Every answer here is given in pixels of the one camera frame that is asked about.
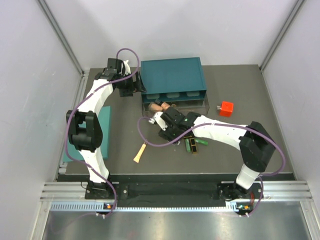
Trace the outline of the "teal drawer organizer box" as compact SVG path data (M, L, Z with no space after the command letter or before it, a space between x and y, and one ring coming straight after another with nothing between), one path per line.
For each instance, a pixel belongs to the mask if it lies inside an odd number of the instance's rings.
M203 101L207 93L201 59L199 57L144 60L140 75L146 92L143 103L156 99L162 102Z

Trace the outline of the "aluminium frame rail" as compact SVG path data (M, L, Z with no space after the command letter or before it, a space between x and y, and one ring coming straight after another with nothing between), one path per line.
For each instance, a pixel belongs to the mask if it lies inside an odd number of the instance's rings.
M79 212L236 212L245 205L260 202L304 202L311 201L312 194L305 181L265 181L259 184L262 193L258 199L204 200L192 197L183 200L119 201L111 199L86 199L86 183L48 182L45 183L40 201L46 202L52 211Z

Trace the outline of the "bright green mascara tube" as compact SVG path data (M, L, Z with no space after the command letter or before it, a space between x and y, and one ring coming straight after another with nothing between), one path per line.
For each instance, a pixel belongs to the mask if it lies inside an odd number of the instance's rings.
M201 145L205 145L207 146L208 145L208 142L205 141L205 140L202 140L202 139L195 139L195 142L198 143L198 144L201 144Z

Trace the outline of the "teal flat lid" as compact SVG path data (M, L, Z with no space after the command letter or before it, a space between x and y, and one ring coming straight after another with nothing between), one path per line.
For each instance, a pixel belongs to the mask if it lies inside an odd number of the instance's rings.
M82 161L84 158L80 150L92 153L98 147L102 157L108 158L111 113L111 107L104 106L98 114L77 111L72 116L67 138L67 149L72 158Z

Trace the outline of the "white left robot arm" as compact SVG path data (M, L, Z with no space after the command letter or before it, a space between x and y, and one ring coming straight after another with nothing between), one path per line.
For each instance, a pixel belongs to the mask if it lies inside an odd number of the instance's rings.
M110 172L101 151L103 130L98 115L115 89L121 97L146 91L139 71L132 72L128 60L109 58L107 66L95 76L84 101L76 110L69 110L66 114L67 140L82 156L81 162L89 171L86 190L90 193L96 191L105 199L113 194L114 187L107 182Z

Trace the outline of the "dark green mascara tube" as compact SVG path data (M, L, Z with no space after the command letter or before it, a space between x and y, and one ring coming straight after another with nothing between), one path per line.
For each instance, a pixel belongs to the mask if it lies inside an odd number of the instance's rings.
M184 142L185 142L186 151L187 151L188 153L191 153L192 150L191 150L191 146L190 146L190 141L189 141L189 139L186 138L186 139L184 140Z

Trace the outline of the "clear acrylic drawer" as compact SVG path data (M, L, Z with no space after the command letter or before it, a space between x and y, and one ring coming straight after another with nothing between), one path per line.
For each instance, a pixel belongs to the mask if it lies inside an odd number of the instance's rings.
M201 115L207 115L210 109L208 100L205 99L195 99L195 100L179 100L179 101L165 101L170 104L173 108L178 110L179 112L186 115L189 112L198 113ZM149 110L149 104L156 103L156 100L152 100L151 102L143 102L142 105L142 115L144 117L151 118L155 113L154 111Z

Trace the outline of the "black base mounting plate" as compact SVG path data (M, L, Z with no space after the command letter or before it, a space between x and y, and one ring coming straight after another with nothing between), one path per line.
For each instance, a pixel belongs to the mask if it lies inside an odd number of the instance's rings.
M236 199L257 200L262 193L258 183L248 190L236 187L234 183L216 182L192 182L192 181L169 181L169 182L119 182L113 184L115 191L110 186L98 186L89 183L86 190L86 199L112 199L116 193L118 201L146 201L151 203L155 200L190 200L196 199L233 201Z

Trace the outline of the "BB cream bottle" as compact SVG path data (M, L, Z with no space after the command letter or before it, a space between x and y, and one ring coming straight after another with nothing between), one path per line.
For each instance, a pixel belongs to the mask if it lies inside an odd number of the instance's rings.
M148 105L148 109L153 112L161 112L163 110L163 108L160 105L156 104L155 102L151 102Z

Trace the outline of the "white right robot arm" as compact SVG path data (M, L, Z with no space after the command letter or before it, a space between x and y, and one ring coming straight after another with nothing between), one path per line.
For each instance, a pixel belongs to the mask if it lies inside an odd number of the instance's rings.
M210 119L196 112L184 115L173 107L156 112L149 120L158 125L158 135L168 142L181 136L206 138L227 144L240 151L243 165L233 187L222 193L227 200L245 198L252 191L252 185L260 174L264 173L276 148L264 127L258 122L250 125L232 125Z

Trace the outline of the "orange red cube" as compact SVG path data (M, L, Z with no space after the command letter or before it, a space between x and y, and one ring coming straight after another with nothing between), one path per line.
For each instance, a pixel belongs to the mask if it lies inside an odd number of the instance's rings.
M217 107L218 114L221 117L231 117L234 111L234 103L229 101L222 101Z

